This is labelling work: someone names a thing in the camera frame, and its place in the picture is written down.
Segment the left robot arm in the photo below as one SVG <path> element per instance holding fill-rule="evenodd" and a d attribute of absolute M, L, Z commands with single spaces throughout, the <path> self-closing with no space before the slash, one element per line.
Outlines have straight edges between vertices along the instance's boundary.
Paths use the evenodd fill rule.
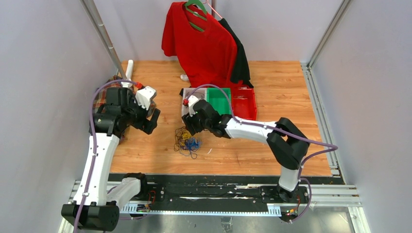
<path fill-rule="evenodd" d="M 62 217 L 79 230 L 110 232 L 121 209 L 132 199 L 149 200 L 149 186 L 143 173 L 129 173 L 121 183 L 107 190 L 110 167 L 120 139 L 129 127 L 151 134 L 160 110 L 156 90 L 146 86 L 133 92 L 127 87 L 110 87 L 105 102 L 92 112 L 89 152 L 79 188 L 72 203 L 64 204 Z"/>

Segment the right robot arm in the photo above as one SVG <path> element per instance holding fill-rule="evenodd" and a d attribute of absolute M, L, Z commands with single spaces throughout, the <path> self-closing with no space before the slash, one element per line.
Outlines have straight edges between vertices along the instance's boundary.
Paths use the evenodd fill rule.
<path fill-rule="evenodd" d="M 182 120 L 191 135 L 207 130 L 216 137 L 242 138 L 268 145 L 281 166 L 276 187 L 278 197 L 283 202 L 296 198 L 301 162 L 310 143 L 289 119 L 282 117 L 278 121 L 259 122 L 219 114 L 206 100 L 197 100 L 188 107 L 189 112 L 182 116 Z"/>

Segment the white plastic bin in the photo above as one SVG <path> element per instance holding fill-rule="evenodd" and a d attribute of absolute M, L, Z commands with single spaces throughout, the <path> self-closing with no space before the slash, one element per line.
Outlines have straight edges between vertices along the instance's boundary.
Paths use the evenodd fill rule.
<path fill-rule="evenodd" d="M 195 95 L 200 100 L 206 100 L 207 89 L 206 88 L 199 88 L 194 90 L 195 88 L 182 88 L 180 91 L 180 96 L 182 98 L 187 98 L 191 95 Z"/>

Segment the green plastic bin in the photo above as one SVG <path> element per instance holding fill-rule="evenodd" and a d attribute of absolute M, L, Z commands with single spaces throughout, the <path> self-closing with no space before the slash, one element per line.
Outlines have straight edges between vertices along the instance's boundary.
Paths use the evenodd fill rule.
<path fill-rule="evenodd" d="M 206 100 L 220 115 L 231 114 L 229 101 L 221 90 L 217 88 L 207 88 Z"/>

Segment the red plastic bin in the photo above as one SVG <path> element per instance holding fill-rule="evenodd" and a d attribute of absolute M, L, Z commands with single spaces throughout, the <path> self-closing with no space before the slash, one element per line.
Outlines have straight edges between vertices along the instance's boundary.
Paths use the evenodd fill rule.
<path fill-rule="evenodd" d="M 231 89 L 234 115 L 247 120 L 256 120 L 257 105 L 255 92 L 251 88 Z"/>

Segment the plaid cloth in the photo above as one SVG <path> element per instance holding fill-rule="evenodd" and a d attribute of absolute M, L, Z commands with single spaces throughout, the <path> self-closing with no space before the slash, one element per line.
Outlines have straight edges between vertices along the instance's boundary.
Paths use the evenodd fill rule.
<path fill-rule="evenodd" d="M 122 80 L 122 78 L 120 76 L 115 75 L 111 79 L 109 79 L 107 83 L 114 81 L 114 80 Z M 106 104 L 106 92 L 108 88 L 111 88 L 111 87 L 122 87 L 122 84 L 121 82 L 111 83 L 110 85 L 105 86 L 99 92 L 99 94 L 96 96 L 93 102 L 93 112 L 94 113 L 98 113 L 99 110 L 101 110 L 101 112 L 104 112 L 103 107 L 101 106 Z M 125 140 L 125 131 L 122 132 L 120 136 L 120 143 L 122 143 L 124 140 Z"/>

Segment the red t-shirt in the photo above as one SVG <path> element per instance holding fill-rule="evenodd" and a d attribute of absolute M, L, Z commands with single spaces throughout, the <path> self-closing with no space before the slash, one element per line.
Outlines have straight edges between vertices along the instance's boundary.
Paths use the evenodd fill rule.
<path fill-rule="evenodd" d="M 193 29 L 188 22 L 205 29 Z M 230 81 L 237 46 L 231 34 L 210 14 L 207 22 L 184 9 L 184 2 L 173 2 L 166 16 L 161 48 L 168 57 L 176 56 L 189 78 L 191 87 L 213 84 L 237 88 Z"/>

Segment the black t-shirt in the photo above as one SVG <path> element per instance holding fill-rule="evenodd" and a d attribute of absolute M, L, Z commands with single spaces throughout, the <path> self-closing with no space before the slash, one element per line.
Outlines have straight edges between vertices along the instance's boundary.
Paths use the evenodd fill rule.
<path fill-rule="evenodd" d="M 222 18 L 218 22 L 231 34 L 237 46 L 237 56 L 230 77 L 231 83 L 254 88 L 250 82 L 250 69 L 243 44 L 231 29 L 226 19 Z"/>

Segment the green clothes hanger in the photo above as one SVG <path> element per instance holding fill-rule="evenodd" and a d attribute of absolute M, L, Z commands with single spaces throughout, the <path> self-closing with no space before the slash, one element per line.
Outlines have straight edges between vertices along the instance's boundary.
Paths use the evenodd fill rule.
<path fill-rule="evenodd" d="M 198 20 L 207 22 L 207 11 L 200 0 L 188 0 L 184 3 L 184 9 Z M 204 33 L 205 29 L 188 19 L 189 25 L 198 32 Z"/>

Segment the pink clothes hanger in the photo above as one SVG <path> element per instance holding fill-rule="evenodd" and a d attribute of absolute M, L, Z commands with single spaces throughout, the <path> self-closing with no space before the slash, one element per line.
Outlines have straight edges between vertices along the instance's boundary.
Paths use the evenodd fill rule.
<path fill-rule="evenodd" d="M 205 3 L 210 7 L 211 9 L 211 15 L 213 17 L 218 17 L 219 19 L 223 19 L 223 17 L 218 13 L 216 10 L 217 7 L 217 0 L 206 0 Z"/>

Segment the white stand with pole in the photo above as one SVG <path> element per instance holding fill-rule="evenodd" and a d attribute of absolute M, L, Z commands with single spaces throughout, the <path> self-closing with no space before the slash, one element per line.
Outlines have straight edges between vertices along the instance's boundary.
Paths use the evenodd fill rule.
<path fill-rule="evenodd" d="M 134 62 L 132 61 L 131 65 L 128 65 L 126 71 L 124 71 L 121 65 L 121 61 L 117 55 L 117 52 L 110 39 L 108 31 L 100 16 L 100 13 L 97 9 L 95 2 L 93 0 L 80 0 L 80 3 L 82 4 L 83 8 L 85 9 L 85 12 L 89 16 L 98 36 L 100 37 L 103 45 L 105 46 L 105 49 L 107 50 L 107 53 L 109 54 L 109 57 L 111 58 L 113 64 L 117 68 L 117 73 L 123 78 L 123 82 L 121 82 L 122 87 L 131 88 L 133 85 L 131 83 L 125 82 L 125 80 L 131 81 Z"/>

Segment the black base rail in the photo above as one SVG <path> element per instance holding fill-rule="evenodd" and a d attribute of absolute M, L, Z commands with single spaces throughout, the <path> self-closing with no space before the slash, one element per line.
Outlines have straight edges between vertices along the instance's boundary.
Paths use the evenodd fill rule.
<path fill-rule="evenodd" d="M 131 198 L 129 213 L 295 216 L 309 201 L 307 182 L 293 194 L 280 191 L 278 176 L 149 174 L 144 194 Z"/>

